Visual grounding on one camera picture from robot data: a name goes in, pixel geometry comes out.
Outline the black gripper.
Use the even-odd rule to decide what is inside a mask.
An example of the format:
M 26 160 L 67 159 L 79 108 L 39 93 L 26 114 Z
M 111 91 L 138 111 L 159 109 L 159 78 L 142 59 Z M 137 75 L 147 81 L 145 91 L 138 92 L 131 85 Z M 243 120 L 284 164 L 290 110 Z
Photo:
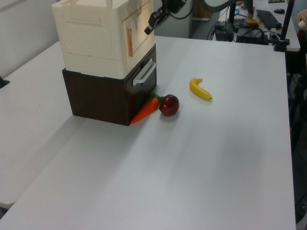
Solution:
M 149 35 L 157 24 L 162 23 L 169 15 L 169 13 L 177 14 L 187 3 L 186 0 L 162 0 L 161 7 L 153 12 L 148 20 L 148 26 L 144 32 Z

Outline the bystander hand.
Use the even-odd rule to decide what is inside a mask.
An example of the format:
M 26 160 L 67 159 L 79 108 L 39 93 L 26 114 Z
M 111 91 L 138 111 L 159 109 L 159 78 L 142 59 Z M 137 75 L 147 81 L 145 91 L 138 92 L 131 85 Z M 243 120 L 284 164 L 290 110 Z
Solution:
M 307 29 L 307 9 L 302 10 L 296 17 L 296 23 L 302 30 Z

